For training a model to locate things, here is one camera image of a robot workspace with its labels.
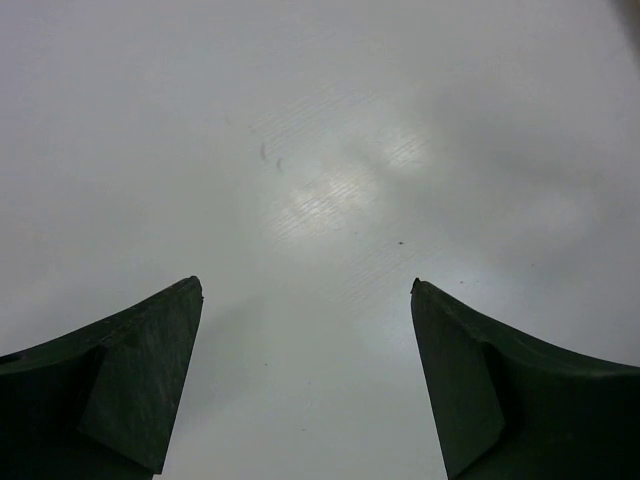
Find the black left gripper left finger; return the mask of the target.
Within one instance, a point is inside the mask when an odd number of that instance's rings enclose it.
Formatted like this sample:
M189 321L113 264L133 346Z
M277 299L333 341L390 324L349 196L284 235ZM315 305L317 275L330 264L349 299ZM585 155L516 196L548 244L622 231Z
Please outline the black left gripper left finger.
M161 474L202 309L202 285L191 276L121 312L2 356L2 478Z

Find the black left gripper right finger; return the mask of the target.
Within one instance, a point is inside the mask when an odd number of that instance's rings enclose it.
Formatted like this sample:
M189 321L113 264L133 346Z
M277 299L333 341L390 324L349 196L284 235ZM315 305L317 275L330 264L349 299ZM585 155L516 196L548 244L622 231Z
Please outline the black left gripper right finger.
M572 352L416 280L411 314L451 479L635 479L639 371Z

